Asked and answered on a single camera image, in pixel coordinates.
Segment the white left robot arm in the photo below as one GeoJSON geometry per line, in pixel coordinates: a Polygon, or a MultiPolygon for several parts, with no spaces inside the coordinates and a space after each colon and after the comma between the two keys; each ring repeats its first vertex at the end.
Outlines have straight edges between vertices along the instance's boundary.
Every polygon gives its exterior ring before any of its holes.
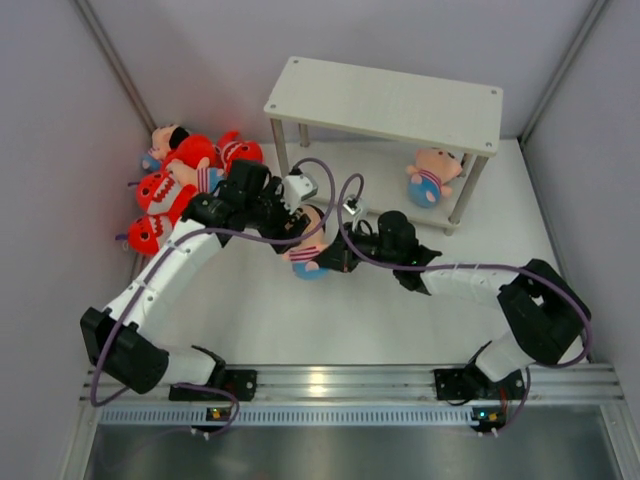
{"type": "Polygon", "coordinates": [[[262,164],[239,161],[213,192],[190,199],[144,270],[106,307],[83,314],[94,374],[106,373],[138,394],[159,384],[191,384],[204,399],[219,397],[226,386],[221,357],[160,341],[171,305],[200,268],[246,229],[278,253],[299,244],[309,223],[300,206],[316,192],[316,182],[298,168],[280,178],[262,164]]]}

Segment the pink doll striped shirt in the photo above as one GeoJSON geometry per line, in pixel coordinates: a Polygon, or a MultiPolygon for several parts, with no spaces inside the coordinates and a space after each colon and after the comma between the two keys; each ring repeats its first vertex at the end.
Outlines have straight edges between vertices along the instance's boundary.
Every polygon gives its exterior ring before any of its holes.
{"type": "Polygon", "coordinates": [[[462,165],[451,152],[424,148],[416,152],[414,162],[406,167],[409,175],[409,199],[421,208],[432,208],[453,194],[449,183],[462,172],[462,165]]]}
{"type": "Polygon", "coordinates": [[[199,193],[213,193],[218,184],[226,178],[223,169],[209,165],[208,157],[203,157],[196,167],[176,159],[167,169],[182,187],[193,186],[199,193]]]}
{"type": "MultiPolygon", "coordinates": [[[[313,230],[322,220],[324,212],[313,205],[303,205],[302,211],[309,217],[310,223],[304,233],[313,230]]],[[[325,277],[329,270],[322,268],[316,262],[316,257],[322,253],[328,244],[325,242],[325,227],[316,231],[312,236],[302,241],[298,246],[289,249],[283,258],[289,261],[294,275],[302,280],[319,280],[325,277]]]]}

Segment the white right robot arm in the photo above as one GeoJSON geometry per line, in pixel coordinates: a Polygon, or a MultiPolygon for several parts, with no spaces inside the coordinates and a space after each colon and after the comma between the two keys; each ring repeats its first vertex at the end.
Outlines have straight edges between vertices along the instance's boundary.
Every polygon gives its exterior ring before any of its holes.
{"type": "Polygon", "coordinates": [[[399,211],[382,214],[377,225],[345,223],[317,257],[318,265],[348,273],[366,261],[390,269],[408,291],[468,300],[499,311],[507,323],[507,331],[464,366],[435,371],[441,401],[523,399],[523,370],[558,366],[591,320],[588,307],[543,260],[523,267],[456,263],[422,245],[399,211]]]}

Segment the red plush shark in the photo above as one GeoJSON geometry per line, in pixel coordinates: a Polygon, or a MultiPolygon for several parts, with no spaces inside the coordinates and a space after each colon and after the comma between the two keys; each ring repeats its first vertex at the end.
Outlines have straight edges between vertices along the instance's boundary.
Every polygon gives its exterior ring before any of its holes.
{"type": "Polygon", "coordinates": [[[166,170],[146,175],[136,186],[136,201],[148,215],[168,215],[179,217],[197,193],[194,185],[182,185],[166,170]]]}
{"type": "Polygon", "coordinates": [[[238,131],[228,131],[216,144],[220,161],[226,173],[231,170],[236,160],[264,162],[261,146],[252,140],[246,140],[238,131]]]}
{"type": "Polygon", "coordinates": [[[117,234],[115,240],[141,255],[154,256],[173,232],[173,227],[168,215],[144,215],[136,219],[126,233],[117,234]]]}

